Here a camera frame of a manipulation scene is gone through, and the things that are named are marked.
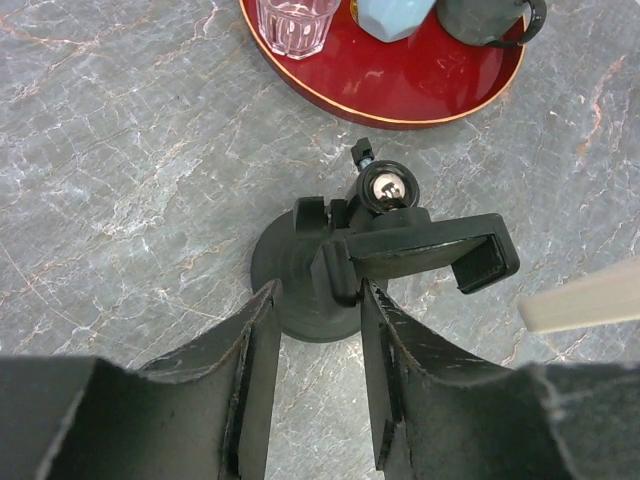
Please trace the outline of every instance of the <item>mug handle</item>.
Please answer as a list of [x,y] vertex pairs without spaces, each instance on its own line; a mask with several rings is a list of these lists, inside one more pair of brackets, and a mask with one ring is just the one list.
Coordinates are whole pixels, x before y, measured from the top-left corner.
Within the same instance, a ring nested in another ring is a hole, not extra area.
[[525,0],[531,7],[531,20],[529,26],[520,37],[520,40],[510,40],[508,42],[502,40],[494,40],[492,42],[485,43],[487,47],[519,47],[527,43],[542,28],[544,21],[547,18],[547,4],[544,0]]

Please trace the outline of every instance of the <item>marble countertop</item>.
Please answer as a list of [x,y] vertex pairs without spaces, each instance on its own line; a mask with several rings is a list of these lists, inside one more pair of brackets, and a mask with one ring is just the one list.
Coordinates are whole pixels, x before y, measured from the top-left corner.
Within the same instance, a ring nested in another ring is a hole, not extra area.
[[[640,360],[640,323],[528,333],[532,294],[640,250],[640,6],[555,0],[518,78],[432,130],[336,119],[261,58],[237,0],[0,5],[1,354],[136,367],[250,295],[266,225],[336,197],[368,136],[435,219],[498,212],[522,267],[472,296],[441,270],[392,284],[410,313],[502,365]],[[378,479],[358,336],[284,338],[269,479]]]

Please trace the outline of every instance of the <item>round red tray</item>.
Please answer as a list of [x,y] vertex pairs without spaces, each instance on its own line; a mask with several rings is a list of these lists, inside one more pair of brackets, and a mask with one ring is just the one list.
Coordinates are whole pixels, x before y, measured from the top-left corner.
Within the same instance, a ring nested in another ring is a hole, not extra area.
[[[320,108],[372,127],[433,127],[488,105],[515,77],[524,47],[471,47],[451,37],[435,9],[409,38],[383,43],[342,0],[320,53],[293,60],[271,52],[258,30],[257,0],[240,0],[249,30],[274,70]],[[518,22],[506,39],[524,30]]]

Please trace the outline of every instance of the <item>clear glass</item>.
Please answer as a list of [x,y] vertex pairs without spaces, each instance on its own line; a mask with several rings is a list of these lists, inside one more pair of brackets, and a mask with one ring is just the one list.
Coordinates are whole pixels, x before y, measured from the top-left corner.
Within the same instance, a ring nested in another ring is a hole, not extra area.
[[274,53],[301,60],[324,47],[340,0],[258,0],[260,35]]

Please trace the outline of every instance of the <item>dark green mug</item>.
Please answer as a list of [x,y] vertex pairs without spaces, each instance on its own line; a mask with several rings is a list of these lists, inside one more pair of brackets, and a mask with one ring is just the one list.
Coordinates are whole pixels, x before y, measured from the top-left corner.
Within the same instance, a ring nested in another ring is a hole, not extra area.
[[[502,36],[531,8],[529,25],[517,40]],[[514,47],[531,40],[547,17],[544,0],[438,0],[438,20],[457,40],[467,45]]]

